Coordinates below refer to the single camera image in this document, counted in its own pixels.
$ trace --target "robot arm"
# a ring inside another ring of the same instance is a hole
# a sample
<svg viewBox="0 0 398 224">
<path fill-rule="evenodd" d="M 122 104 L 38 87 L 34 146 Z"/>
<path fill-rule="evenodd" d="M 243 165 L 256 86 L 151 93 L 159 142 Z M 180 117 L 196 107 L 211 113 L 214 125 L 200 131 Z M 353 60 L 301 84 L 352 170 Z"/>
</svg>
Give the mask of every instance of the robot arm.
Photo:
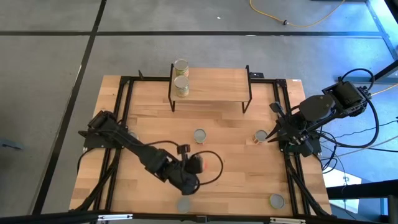
<svg viewBox="0 0 398 224">
<path fill-rule="evenodd" d="M 185 163 L 182 166 L 182 161 L 166 150 L 143 144 L 131 136 L 124 127 L 117 123 L 112 112 L 100 111 L 90 121 L 88 127 L 87 131 L 79 132 L 83 137 L 97 135 L 107 142 L 111 142 L 115 147 L 124 146 L 138 156 L 145 170 L 163 182 L 168 180 L 174 187 L 181 190 L 182 195 L 196 192 L 198 187 L 196 174 L 201 173 L 201 166 L 198 166 L 198 163 L 201 163 L 201 158 L 195 156 L 188 159 L 186 152 L 190 152 L 189 145 L 177 147 L 177 151 L 182 154 Z"/>
<path fill-rule="evenodd" d="M 357 116 L 364 112 L 370 103 L 366 87 L 356 88 L 350 82 L 339 81 L 322 90 L 323 95 L 307 98 L 292 110 L 299 109 L 292 114 L 284 114 L 280 104 L 272 103 L 271 109 L 278 113 L 275 128 L 268 138 L 278 133 L 272 141 L 288 141 L 291 152 L 300 152 L 304 157 L 320 152 L 319 138 L 322 134 L 316 132 L 321 126 L 336 118 Z"/>
</svg>

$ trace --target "wooden table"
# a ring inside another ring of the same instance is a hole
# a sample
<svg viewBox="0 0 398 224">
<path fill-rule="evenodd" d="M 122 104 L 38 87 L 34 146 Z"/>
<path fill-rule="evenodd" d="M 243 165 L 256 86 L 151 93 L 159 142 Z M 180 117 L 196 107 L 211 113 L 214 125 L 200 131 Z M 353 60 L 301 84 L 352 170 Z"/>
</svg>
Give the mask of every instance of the wooden table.
<svg viewBox="0 0 398 224">
<path fill-rule="evenodd" d="M 94 114 L 99 110 L 113 110 L 119 80 L 120 76 L 104 76 Z M 292 106 L 305 99 L 300 80 L 287 80 L 287 85 Z M 285 164 L 277 143 L 255 145 L 252 142 L 258 129 L 269 133 L 275 125 L 277 115 L 269 108 L 274 102 L 272 85 L 252 84 L 252 102 L 245 114 L 242 114 L 241 103 L 219 101 L 183 101 L 173 113 L 167 99 L 168 88 L 168 82 L 134 82 L 127 125 L 142 142 L 168 139 L 190 144 L 192 153 L 211 150 L 222 157 L 223 175 L 189 196 L 192 201 L 190 213 L 291 216 Z M 193 140 L 193 132 L 198 128 L 207 132 L 204 145 L 195 144 Z M 173 145 L 159 144 L 157 147 L 177 156 Z M 83 158 L 70 208 L 79 206 L 96 185 L 103 155 L 104 149 L 95 149 Z M 220 170 L 215 156 L 204 154 L 203 157 L 207 168 L 199 175 L 201 182 L 212 179 Z M 302 167 L 309 191 L 330 213 L 319 162 L 314 157 L 302 158 Z M 300 192 L 297 186 L 295 189 L 302 213 Z M 106 192 L 104 190 L 100 208 L 104 208 Z M 285 198 L 285 207 L 272 208 L 269 205 L 271 194 L 281 194 Z M 133 153 L 122 150 L 111 207 L 113 212 L 178 213 L 176 203 L 180 197 L 175 187 L 157 180 L 144 170 Z"/>
</svg>

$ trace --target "can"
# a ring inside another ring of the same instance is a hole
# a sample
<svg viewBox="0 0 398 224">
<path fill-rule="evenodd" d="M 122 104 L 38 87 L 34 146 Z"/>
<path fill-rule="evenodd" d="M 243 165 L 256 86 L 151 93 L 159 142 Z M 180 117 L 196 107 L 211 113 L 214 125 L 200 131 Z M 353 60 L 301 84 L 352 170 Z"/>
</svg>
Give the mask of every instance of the can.
<svg viewBox="0 0 398 224">
<path fill-rule="evenodd" d="M 183 75 L 185 77 L 189 76 L 189 66 L 188 62 L 184 59 L 178 59 L 174 62 L 174 69 L 176 76 Z"/>
<path fill-rule="evenodd" d="M 178 76 L 174 79 L 174 85 L 176 88 L 177 96 L 187 96 L 189 93 L 189 79 L 183 75 Z"/>
<path fill-rule="evenodd" d="M 198 144 L 204 144 L 206 141 L 206 132 L 203 129 L 196 129 L 193 133 L 193 138 Z"/>
<path fill-rule="evenodd" d="M 253 141 L 256 144 L 261 144 L 266 141 L 267 136 L 268 135 L 265 130 L 258 130 L 253 136 Z"/>
</svg>

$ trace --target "concrete floor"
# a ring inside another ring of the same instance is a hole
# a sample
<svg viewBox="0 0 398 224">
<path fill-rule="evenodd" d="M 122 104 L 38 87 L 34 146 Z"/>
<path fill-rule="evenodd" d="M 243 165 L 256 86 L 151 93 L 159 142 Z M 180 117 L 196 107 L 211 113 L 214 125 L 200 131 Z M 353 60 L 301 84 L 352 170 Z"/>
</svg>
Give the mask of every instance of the concrete floor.
<svg viewBox="0 0 398 224">
<path fill-rule="evenodd" d="M 253 1 L 297 24 L 308 24 L 337 2 Z M 100 0 L 1 1 L 2 30 L 91 30 Z M 263 30 L 377 31 L 364 3 L 346 3 L 328 20 L 309 29 L 282 26 L 252 11 L 248 1 L 108 1 L 99 30 Z M 0 37 L 0 136 L 26 149 L 0 148 L 0 217 L 30 212 L 65 105 L 78 72 L 87 37 Z M 176 58 L 192 67 L 250 65 L 269 78 L 297 78 L 307 96 L 320 94 L 335 76 L 352 68 L 380 71 L 393 59 L 378 37 L 97 37 L 68 127 L 45 213 L 68 209 L 76 178 L 76 162 L 93 114 L 103 75 L 167 76 Z M 372 91 L 385 88 L 375 85 Z M 380 123 L 398 116 L 393 96 L 398 88 L 374 97 Z M 381 128 L 379 141 L 395 136 L 398 124 Z M 339 135 L 374 126 L 370 110 L 356 118 L 334 121 L 325 131 Z M 372 131 L 363 134 L 371 138 Z M 341 138 L 362 144 L 360 138 Z M 397 149 L 398 141 L 380 146 Z M 340 153 L 351 149 L 339 149 Z M 341 158 L 350 174 L 380 181 L 398 178 L 398 155 L 362 151 Z"/>
</svg>

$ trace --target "can lid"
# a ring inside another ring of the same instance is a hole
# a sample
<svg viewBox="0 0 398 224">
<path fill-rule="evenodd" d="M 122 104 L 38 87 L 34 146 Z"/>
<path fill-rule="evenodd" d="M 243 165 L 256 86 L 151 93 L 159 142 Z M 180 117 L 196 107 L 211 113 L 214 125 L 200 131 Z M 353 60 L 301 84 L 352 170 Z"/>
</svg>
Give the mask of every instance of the can lid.
<svg viewBox="0 0 398 224">
<path fill-rule="evenodd" d="M 177 88 L 185 88 L 189 84 L 189 79 L 183 75 L 178 76 L 174 79 L 174 85 Z"/>
<path fill-rule="evenodd" d="M 185 70 L 188 68 L 188 62 L 184 59 L 178 59 L 174 62 L 174 67 L 177 70 Z"/>
<path fill-rule="evenodd" d="M 256 139 L 258 139 L 259 141 L 265 141 L 267 136 L 268 134 L 266 133 L 265 130 L 258 130 L 256 132 Z"/>
<path fill-rule="evenodd" d="M 203 142 L 206 139 L 206 132 L 203 129 L 196 129 L 193 133 L 193 138 L 196 142 Z"/>
<path fill-rule="evenodd" d="M 188 213 L 191 210 L 191 201 L 189 197 L 183 196 L 177 202 L 177 210 L 180 213 Z"/>
<path fill-rule="evenodd" d="M 281 209 L 285 205 L 285 199 L 279 194 L 272 194 L 271 197 L 269 197 L 269 202 L 271 206 L 276 209 Z"/>
</svg>

